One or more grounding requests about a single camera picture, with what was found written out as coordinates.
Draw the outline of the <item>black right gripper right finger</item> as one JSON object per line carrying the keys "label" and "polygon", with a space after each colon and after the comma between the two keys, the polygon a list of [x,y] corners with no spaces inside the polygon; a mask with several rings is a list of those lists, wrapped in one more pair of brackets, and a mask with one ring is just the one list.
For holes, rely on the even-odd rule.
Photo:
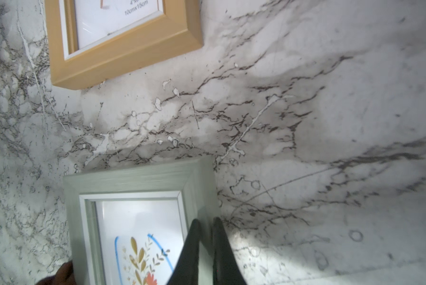
{"label": "black right gripper right finger", "polygon": [[246,285],[219,217],[215,217],[213,220],[212,244],[214,250],[213,284]]}

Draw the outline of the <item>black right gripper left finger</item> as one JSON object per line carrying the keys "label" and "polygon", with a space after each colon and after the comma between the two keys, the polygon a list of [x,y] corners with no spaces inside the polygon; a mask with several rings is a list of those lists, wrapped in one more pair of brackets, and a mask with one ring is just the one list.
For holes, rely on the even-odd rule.
{"label": "black right gripper left finger", "polygon": [[176,268],[167,285],[198,285],[201,234],[201,223],[198,219],[194,219],[190,225]]}

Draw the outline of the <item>grey green picture frame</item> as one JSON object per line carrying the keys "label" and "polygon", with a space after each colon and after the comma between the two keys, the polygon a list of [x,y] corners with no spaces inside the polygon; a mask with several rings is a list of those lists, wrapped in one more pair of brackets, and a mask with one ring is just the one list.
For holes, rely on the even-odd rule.
{"label": "grey green picture frame", "polygon": [[165,285],[201,224],[199,283],[213,282],[211,229],[220,215],[209,157],[66,176],[79,285]]}

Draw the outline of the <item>brown microfibre cloth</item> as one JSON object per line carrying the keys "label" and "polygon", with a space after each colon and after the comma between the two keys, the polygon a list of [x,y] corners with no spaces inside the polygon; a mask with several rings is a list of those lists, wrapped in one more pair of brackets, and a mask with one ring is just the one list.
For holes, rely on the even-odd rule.
{"label": "brown microfibre cloth", "polygon": [[65,262],[55,275],[41,279],[36,285],[77,285],[72,261]]}

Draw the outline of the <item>light wood picture frame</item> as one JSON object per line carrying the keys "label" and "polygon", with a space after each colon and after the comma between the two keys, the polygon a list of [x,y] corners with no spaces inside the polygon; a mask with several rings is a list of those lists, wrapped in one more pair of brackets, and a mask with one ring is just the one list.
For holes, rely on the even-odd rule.
{"label": "light wood picture frame", "polygon": [[81,90],[203,46],[199,1],[163,1],[162,14],[90,47],[78,44],[73,1],[45,1],[51,83]]}

